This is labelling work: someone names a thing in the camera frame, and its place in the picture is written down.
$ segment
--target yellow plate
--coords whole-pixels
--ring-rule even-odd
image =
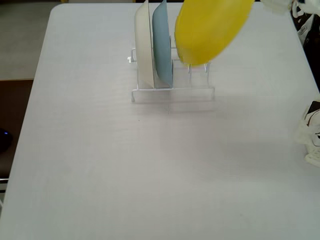
[[[175,22],[175,44],[186,64],[205,64],[237,35],[255,0],[185,0]]]

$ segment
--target floor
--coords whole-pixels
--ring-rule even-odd
[[[34,78],[49,14],[58,4],[0,3],[0,80]]]

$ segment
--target white table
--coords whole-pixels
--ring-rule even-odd
[[[212,62],[213,104],[139,104],[138,6],[52,11],[0,239],[318,239],[320,169],[293,142],[318,90],[289,14],[255,3]]]

